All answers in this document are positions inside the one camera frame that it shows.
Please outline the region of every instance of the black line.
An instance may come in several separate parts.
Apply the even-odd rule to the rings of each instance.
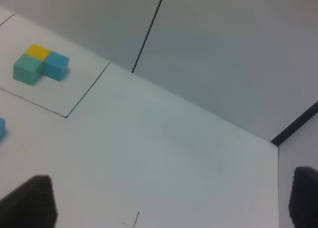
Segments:
[[[0,87],[0,90],[3,90],[3,91],[5,91],[5,92],[8,92],[8,93],[10,93],[11,95],[15,95],[15,96],[17,96],[17,97],[19,97],[19,98],[21,98],[21,99],[23,99],[23,100],[26,100],[27,102],[30,102],[30,103],[32,103],[32,104],[34,104],[34,105],[37,105],[37,106],[39,106],[39,107],[41,107],[41,108],[43,108],[43,109],[48,110],[48,111],[50,111],[50,112],[52,112],[52,113],[54,113],[54,114],[57,114],[57,115],[59,115],[59,116],[62,116],[62,117],[64,117],[64,118],[66,118],[65,116],[63,116],[63,115],[61,115],[61,114],[59,114],[59,113],[57,113],[57,112],[55,112],[55,111],[53,111],[53,110],[50,110],[50,109],[48,109],[48,108],[43,107],[42,105],[39,105],[39,104],[37,104],[37,103],[34,103],[33,101],[28,100],[28,99],[24,98],[23,96],[14,94],[13,92],[11,92],[11,91],[9,91],[9,90],[6,90],[6,89],[1,88],[1,87]]]
[[[138,220],[138,216],[139,216],[140,211],[137,213],[136,219],[135,219],[135,223],[133,225],[133,228],[135,227],[135,225],[137,224],[137,220]]]
[[[107,66],[104,68],[104,70],[101,72],[101,74],[99,74],[99,76],[96,78],[96,80],[94,81],[94,83],[89,87],[89,89],[87,90],[87,92],[85,92],[85,94],[82,96],[82,98],[78,101],[78,103],[74,106],[74,108],[70,111],[70,113],[65,117],[68,118],[70,116],[70,114],[73,112],[73,110],[75,110],[75,108],[77,107],[77,105],[81,102],[81,100],[83,100],[83,98],[86,96],[86,94],[89,92],[89,90],[95,85],[95,83],[97,82],[97,80],[100,78],[100,76],[103,74],[103,72],[106,70],[106,68],[109,66],[110,63],[107,64]]]
[[[287,140],[293,133],[295,133],[300,127],[302,127],[307,121],[309,121],[318,112],[318,103],[313,104],[308,110],[306,110],[300,117],[298,117],[293,123],[291,123],[285,130],[283,130],[278,136],[276,136],[271,143],[276,146],[281,145]]]
[[[16,14],[13,14],[13,15],[11,15],[9,18],[7,18],[5,21],[3,21],[2,23],[0,23],[0,27],[2,26],[2,25],[4,25],[5,24],[5,22],[7,22],[9,19],[11,19],[13,16],[15,16]]]
[[[135,62],[134,68],[133,68],[133,70],[131,71],[131,73],[134,73],[134,71],[135,71],[135,68],[136,68],[137,63],[138,63],[139,58],[140,58],[140,55],[141,55],[141,53],[143,52],[144,46],[145,46],[146,41],[147,41],[147,39],[148,39],[150,30],[151,30],[151,28],[153,27],[153,24],[154,24],[155,18],[156,18],[156,16],[157,16],[157,13],[158,13],[158,11],[159,11],[159,8],[160,8],[161,3],[162,3],[162,0],[159,1],[159,4],[158,4],[157,9],[156,9],[156,11],[155,11],[155,14],[154,14],[154,16],[153,16],[153,19],[152,19],[152,21],[151,21],[151,23],[150,23],[148,32],[147,32],[146,37],[145,37],[145,39],[144,39],[143,45],[141,46],[141,49],[140,49],[140,51],[139,51],[137,60],[136,60],[136,62]]]

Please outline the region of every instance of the teal cube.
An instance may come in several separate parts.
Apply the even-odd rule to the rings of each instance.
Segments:
[[[44,60],[43,75],[54,80],[63,80],[68,70],[70,59],[56,52],[51,52]]]
[[[0,140],[3,138],[5,134],[5,120],[0,117]]]
[[[34,85],[42,74],[43,63],[28,55],[22,55],[13,66],[13,78]]]

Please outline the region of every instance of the partial blue cube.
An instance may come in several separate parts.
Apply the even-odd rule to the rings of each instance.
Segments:
[[[4,137],[5,134],[5,120],[0,117],[0,140]]]
[[[43,75],[54,80],[63,80],[68,70],[70,59],[56,52],[51,52],[44,60]]]

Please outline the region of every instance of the gray wall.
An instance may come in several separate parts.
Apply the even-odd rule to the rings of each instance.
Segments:
[[[294,228],[288,213],[289,197],[297,166],[318,169],[318,114],[279,147],[279,227]]]
[[[267,140],[318,98],[317,0],[163,0],[135,73]]]
[[[36,21],[131,70],[159,0],[0,0]]]

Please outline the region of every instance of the white wall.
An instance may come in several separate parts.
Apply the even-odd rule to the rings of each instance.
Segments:
[[[318,99],[317,0],[163,0],[135,73],[272,140]]]
[[[56,228],[278,228],[277,147],[114,64],[67,119],[0,101],[0,197],[49,174]]]
[[[159,0],[0,0],[131,71]]]
[[[294,228],[288,204],[297,166],[318,170],[318,115],[315,115],[279,147],[279,227]]]

